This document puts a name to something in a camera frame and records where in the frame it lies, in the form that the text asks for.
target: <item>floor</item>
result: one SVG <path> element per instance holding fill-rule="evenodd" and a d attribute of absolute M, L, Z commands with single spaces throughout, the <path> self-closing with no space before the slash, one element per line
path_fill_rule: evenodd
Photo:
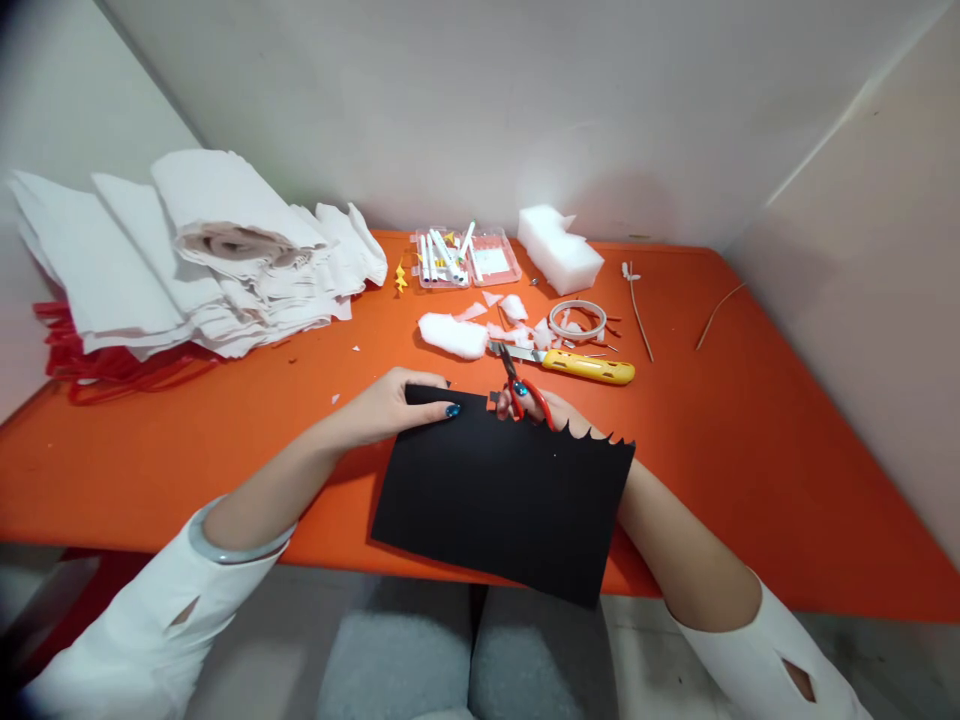
<path fill-rule="evenodd" d="M 56 555 L 0 545 L 0 625 L 25 603 Z M 348 572 L 274 568 L 215 645 L 188 720 L 312 720 L 327 654 L 360 580 Z M 611 596 L 602 603 L 621 718 L 742 717 L 661 602 Z M 874 720 L 960 719 L 960 627 L 799 617 Z"/>
<path fill-rule="evenodd" d="M 360 576 L 278 566 L 251 596 L 217 643 L 201 676 L 188 720 L 306 720 L 336 635 Z M 624 720 L 739 720 L 677 632 L 663 603 L 604 597 Z M 862 654 L 844 656 L 843 621 L 805 615 L 801 621 L 824 651 L 847 672 L 874 720 L 957 720 L 950 705 L 915 707 L 888 699 L 889 689 L 870 677 Z M 922 673 L 930 684 L 929 673 Z M 877 686 L 887 690 L 880 693 Z M 921 694 L 931 688 L 914 688 Z"/>

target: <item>gray pants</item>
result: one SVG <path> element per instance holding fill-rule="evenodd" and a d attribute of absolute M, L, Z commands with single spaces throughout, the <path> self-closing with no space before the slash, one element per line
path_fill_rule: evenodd
<path fill-rule="evenodd" d="M 319 720 L 616 720 L 602 611 L 490 588 L 471 653 L 469 587 L 373 578 L 343 619 Z"/>

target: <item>white wall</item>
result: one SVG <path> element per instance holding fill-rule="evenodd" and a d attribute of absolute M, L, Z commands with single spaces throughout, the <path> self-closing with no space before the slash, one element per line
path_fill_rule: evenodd
<path fill-rule="evenodd" d="M 105 0 L 193 124 L 373 226 L 723 245 L 944 0 Z"/>
<path fill-rule="evenodd" d="M 960 567 L 960 6 L 728 257 Z"/>
<path fill-rule="evenodd" d="M 93 0 L 22 5 L 0 63 L 0 421 L 46 380 L 31 303 L 50 298 L 17 235 L 9 171 L 92 190 L 94 170 L 147 181 L 153 160 L 197 147 Z"/>

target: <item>white sleeve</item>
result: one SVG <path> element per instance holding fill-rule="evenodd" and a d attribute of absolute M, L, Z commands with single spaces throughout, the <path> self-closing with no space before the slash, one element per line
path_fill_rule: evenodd
<path fill-rule="evenodd" d="M 221 565 L 193 547 L 192 523 L 27 686 L 41 717 L 183 716 L 214 639 L 287 546 L 253 562 Z M 194 601 L 187 620 L 172 625 Z"/>
<path fill-rule="evenodd" d="M 853 688 L 793 613 L 762 581 L 760 586 L 757 617 L 739 630 L 701 632 L 674 618 L 720 689 L 755 720 L 870 720 Z M 784 660 L 810 677 L 816 702 L 800 694 Z"/>

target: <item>black paper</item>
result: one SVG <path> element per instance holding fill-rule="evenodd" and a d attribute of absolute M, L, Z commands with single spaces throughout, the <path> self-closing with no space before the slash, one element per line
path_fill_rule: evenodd
<path fill-rule="evenodd" d="M 500 421 L 486 398 L 411 385 L 407 402 L 459 403 L 397 437 L 371 537 L 595 607 L 634 445 Z"/>

